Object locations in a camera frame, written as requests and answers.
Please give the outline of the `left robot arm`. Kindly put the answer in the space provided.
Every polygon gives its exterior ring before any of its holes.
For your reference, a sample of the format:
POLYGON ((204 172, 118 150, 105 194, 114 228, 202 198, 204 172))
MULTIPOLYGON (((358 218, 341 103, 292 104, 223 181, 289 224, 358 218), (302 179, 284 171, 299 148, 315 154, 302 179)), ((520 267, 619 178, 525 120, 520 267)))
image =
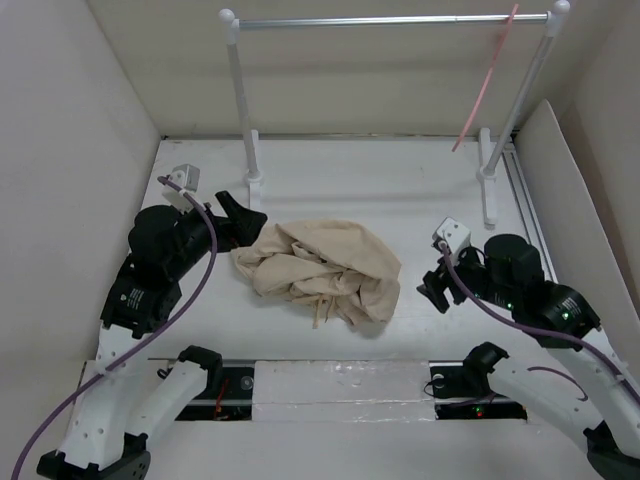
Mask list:
POLYGON ((214 215, 190 194, 187 212, 170 205, 141 210, 129 232, 130 253, 107 295, 100 320, 94 377, 72 399, 77 414, 62 444, 44 454, 38 475, 47 479, 142 479, 150 447, 198 395, 222 387, 219 353, 191 345, 161 384, 138 400, 146 358, 143 349, 193 304, 183 301, 181 279, 203 256, 252 245, 266 214, 240 205, 230 193, 215 195, 214 215))

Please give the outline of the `beige trousers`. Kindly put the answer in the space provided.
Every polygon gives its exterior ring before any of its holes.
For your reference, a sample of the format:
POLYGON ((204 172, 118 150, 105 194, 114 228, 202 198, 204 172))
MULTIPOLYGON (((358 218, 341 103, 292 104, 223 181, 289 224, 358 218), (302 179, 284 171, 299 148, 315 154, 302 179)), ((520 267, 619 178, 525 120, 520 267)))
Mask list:
POLYGON ((340 317, 386 324, 400 295, 401 262, 375 234, 346 220, 298 220, 263 227, 232 251, 235 267, 262 297, 314 310, 313 326, 340 317))

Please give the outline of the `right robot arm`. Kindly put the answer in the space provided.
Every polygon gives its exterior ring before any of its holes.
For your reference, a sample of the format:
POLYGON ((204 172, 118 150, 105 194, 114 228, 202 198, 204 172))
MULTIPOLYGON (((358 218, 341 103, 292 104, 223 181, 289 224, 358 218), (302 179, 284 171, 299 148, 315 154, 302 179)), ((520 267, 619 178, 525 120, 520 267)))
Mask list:
POLYGON ((546 279, 538 249, 514 234, 483 248, 467 235, 437 233, 441 257, 417 290, 440 313, 472 301, 488 316, 532 338, 561 363, 582 392, 545 387, 532 367, 491 342, 462 362, 473 393, 503 395, 535 412, 585 454, 604 479, 639 476, 639 386, 607 344, 598 315, 576 290, 546 279))

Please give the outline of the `pink plastic hanger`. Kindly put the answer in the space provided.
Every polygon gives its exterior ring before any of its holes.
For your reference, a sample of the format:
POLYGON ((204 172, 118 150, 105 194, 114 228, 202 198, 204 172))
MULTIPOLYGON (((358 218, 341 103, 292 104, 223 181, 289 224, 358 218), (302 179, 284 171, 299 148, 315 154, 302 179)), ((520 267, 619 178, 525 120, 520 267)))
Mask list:
POLYGON ((465 124, 464 124, 464 126, 463 126, 463 128, 462 128, 462 130, 460 132, 460 134, 458 135, 458 137, 457 137, 452 149, 451 149, 452 152, 456 152, 458 150, 460 144, 464 140, 466 134, 468 133, 470 127, 472 126, 472 124, 473 124, 473 122, 474 122, 474 120, 476 118, 476 115, 477 115, 477 113, 478 113, 478 111, 480 109, 480 106, 482 104, 483 98, 484 98, 484 96, 486 94, 486 91, 488 89, 489 83, 490 83, 490 81, 492 79, 492 76, 494 74, 499 55, 500 55, 500 53, 501 53, 501 51, 503 49, 504 43, 506 41, 506 38, 508 37, 508 35, 509 35, 510 31, 511 31, 512 24, 514 22, 514 18, 516 16, 516 14, 518 13, 519 7, 520 7, 520 5, 518 3, 515 3, 513 5, 513 8, 511 10, 508 18, 504 21, 504 28, 503 28, 503 30, 502 30, 502 32, 501 32, 501 34, 500 34, 500 36, 499 36, 499 38, 497 40, 496 48, 495 48, 495 51, 494 51, 493 56, 491 58, 491 62, 489 64, 489 68, 487 70, 487 73, 486 73, 485 78, 483 80, 483 83, 481 85, 481 88, 480 88, 480 90, 478 92, 478 95, 477 95, 477 97, 475 99, 473 108, 470 111, 469 116, 468 116, 468 118, 467 118, 467 120, 466 120, 466 122, 465 122, 465 124))

